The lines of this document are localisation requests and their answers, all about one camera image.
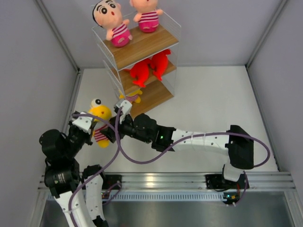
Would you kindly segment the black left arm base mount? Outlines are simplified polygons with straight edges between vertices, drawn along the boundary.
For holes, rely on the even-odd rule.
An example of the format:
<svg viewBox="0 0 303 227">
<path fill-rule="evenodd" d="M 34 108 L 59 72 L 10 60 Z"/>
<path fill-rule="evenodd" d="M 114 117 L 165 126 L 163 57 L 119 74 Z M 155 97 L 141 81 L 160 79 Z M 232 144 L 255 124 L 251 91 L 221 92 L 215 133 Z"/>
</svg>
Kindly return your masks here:
<svg viewBox="0 0 303 227">
<path fill-rule="evenodd" d="M 103 175 L 102 179 L 103 179 L 102 190 L 105 191 L 105 190 L 108 190 L 115 183 L 121 183 L 122 175 L 107 174 L 107 175 Z"/>
</svg>

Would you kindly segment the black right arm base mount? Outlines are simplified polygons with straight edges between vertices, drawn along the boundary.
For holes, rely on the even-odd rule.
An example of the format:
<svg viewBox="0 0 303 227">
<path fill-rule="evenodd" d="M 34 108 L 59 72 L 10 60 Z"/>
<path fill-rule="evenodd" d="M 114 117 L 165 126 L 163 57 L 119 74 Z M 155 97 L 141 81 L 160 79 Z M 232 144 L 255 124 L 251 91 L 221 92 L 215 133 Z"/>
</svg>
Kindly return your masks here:
<svg viewBox="0 0 303 227">
<path fill-rule="evenodd" d="M 206 188 L 215 191 L 226 191 L 231 189 L 244 189 L 246 178 L 244 174 L 240 175 L 238 181 L 233 182 L 223 178 L 222 174 L 205 175 Z"/>
</svg>

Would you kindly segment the yellow bear plush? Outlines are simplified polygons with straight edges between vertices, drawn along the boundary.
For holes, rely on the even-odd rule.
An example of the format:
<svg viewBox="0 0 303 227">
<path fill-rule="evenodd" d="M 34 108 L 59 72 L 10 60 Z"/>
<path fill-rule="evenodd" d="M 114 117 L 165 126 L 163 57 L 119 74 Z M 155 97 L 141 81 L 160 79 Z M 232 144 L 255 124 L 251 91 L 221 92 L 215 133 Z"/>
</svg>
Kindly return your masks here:
<svg viewBox="0 0 303 227">
<path fill-rule="evenodd" d="M 89 113 L 105 121 L 109 121 L 112 117 L 111 110 L 107 106 L 103 105 L 99 98 L 95 98 L 91 101 Z M 108 126 L 98 119 L 95 119 L 94 121 L 96 122 L 93 131 L 93 137 L 95 139 L 95 142 L 101 148 L 106 148 L 109 146 L 110 141 L 103 134 L 101 134 L 100 130 L 107 128 Z"/>
<path fill-rule="evenodd" d="M 135 102 L 135 103 L 139 104 L 141 102 L 140 95 L 142 95 L 142 94 L 143 94 L 143 92 L 140 89 L 138 89 L 138 90 L 124 96 L 123 93 L 119 90 L 119 98 L 125 99 L 125 100 L 129 101 L 130 103 Z"/>
</svg>

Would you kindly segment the pink black-haired boy doll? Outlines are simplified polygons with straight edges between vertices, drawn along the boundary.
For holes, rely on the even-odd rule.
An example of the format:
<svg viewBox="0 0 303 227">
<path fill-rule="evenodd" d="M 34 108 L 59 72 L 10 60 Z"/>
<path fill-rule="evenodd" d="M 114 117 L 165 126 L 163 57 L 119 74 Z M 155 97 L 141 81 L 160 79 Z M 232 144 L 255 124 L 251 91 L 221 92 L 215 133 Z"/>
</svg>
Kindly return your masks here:
<svg viewBox="0 0 303 227">
<path fill-rule="evenodd" d="M 132 39 L 128 25 L 129 19 L 123 19 L 121 5 L 115 0 L 101 0 L 92 11 L 95 23 L 106 30 L 106 40 L 114 47 L 123 47 Z"/>
</svg>

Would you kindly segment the pink bald baby doll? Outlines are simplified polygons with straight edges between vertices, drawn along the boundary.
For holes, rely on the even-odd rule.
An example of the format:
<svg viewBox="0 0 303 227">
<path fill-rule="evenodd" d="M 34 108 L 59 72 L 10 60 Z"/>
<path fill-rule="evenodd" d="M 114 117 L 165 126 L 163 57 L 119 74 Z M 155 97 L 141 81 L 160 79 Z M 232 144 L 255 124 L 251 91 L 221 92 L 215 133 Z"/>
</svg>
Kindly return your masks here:
<svg viewBox="0 0 303 227">
<path fill-rule="evenodd" d="M 137 11 L 133 21 L 138 23 L 139 29 L 144 33 L 155 32 L 159 16 L 163 14 L 163 10 L 157 8 L 158 0 L 130 0 L 129 3 Z"/>
</svg>

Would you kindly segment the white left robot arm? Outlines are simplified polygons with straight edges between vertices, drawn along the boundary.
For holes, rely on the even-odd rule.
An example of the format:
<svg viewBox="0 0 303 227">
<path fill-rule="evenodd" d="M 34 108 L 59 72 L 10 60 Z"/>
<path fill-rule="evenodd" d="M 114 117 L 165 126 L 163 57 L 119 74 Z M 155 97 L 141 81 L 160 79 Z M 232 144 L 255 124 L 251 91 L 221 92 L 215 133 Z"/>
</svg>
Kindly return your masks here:
<svg viewBox="0 0 303 227">
<path fill-rule="evenodd" d="M 71 227 L 107 227 L 102 208 L 101 190 L 107 177 L 101 166 L 88 166 L 83 177 L 75 156 L 84 144 L 91 145 L 92 133 L 75 125 L 68 134 L 57 129 L 44 132 L 39 138 L 45 155 L 44 183 Z"/>
</svg>

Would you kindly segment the red shark plush toy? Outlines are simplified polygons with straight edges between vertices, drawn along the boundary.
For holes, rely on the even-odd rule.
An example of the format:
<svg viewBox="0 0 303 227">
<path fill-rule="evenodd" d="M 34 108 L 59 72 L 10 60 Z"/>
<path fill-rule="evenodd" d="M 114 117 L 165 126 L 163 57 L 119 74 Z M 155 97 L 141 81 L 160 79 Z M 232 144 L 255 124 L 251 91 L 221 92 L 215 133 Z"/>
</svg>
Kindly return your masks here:
<svg viewBox="0 0 303 227">
<path fill-rule="evenodd" d="M 124 71 L 130 73 L 130 76 L 134 79 L 133 84 L 139 87 L 146 87 L 144 83 L 149 78 L 149 66 L 152 69 L 154 68 L 151 59 L 147 58 L 136 63 L 131 69 L 124 69 Z"/>
</svg>

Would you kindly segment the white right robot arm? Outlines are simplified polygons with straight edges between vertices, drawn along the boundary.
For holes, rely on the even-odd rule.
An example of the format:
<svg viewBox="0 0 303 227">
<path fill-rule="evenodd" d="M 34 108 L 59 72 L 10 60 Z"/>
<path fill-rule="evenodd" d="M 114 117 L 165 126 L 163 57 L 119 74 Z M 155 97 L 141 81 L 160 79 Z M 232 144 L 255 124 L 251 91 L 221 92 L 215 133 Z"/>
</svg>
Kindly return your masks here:
<svg viewBox="0 0 303 227">
<path fill-rule="evenodd" d="M 155 119 L 143 113 L 135 118 L 127 115 L 122 122 L 113 117 L 109 123 L 111 126 L 100 132 L 112 143 L 116 142 L 118 134 L 121 139 L 128 136 L 151 144 L 151 148 L 159 152 L 198 150 L 226 155 L 228 158 L 223 165 L 221 182 L 227 188 L 237 184 L 243 171 L 254 167 L 254 141 L 238 125 L 207 135 L 158 125 Z"/>
</svg>

